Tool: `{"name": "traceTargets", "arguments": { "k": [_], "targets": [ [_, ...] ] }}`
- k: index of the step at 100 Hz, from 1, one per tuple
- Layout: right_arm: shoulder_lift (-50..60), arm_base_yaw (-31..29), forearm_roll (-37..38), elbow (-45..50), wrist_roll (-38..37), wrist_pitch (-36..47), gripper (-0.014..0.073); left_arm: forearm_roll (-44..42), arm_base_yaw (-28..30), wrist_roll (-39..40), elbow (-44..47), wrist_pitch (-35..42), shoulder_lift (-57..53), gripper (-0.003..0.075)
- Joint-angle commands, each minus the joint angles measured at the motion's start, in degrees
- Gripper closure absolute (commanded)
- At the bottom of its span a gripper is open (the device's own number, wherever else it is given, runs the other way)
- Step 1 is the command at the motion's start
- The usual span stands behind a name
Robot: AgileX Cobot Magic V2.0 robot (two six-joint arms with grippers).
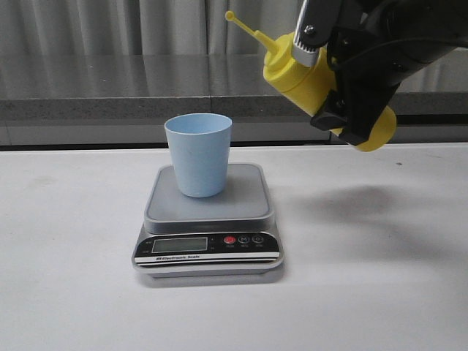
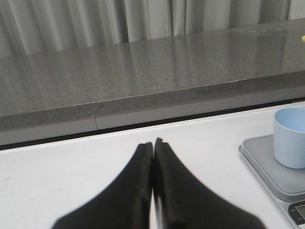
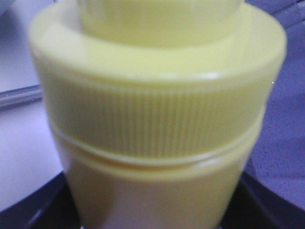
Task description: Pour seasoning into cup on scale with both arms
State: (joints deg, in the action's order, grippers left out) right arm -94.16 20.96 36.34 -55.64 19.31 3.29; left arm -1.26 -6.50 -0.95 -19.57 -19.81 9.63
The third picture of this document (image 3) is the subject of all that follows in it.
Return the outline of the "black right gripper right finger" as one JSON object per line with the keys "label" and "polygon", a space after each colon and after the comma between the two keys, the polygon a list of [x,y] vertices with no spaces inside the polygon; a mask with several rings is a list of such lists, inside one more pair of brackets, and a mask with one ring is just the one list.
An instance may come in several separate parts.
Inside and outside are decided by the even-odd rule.
{"label": "black right gripper right finger", "polygon": [[243,172],[220,227],[223,229],[303,229],[305,211]]}

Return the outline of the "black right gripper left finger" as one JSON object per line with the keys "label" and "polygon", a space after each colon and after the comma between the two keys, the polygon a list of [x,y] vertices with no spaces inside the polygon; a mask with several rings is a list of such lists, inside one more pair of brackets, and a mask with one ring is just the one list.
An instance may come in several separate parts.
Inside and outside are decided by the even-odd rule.
{"label": "black right gripper left finger", "polygon": [[0,212],[2,229],[80,229],[81,223],[63,173]]}

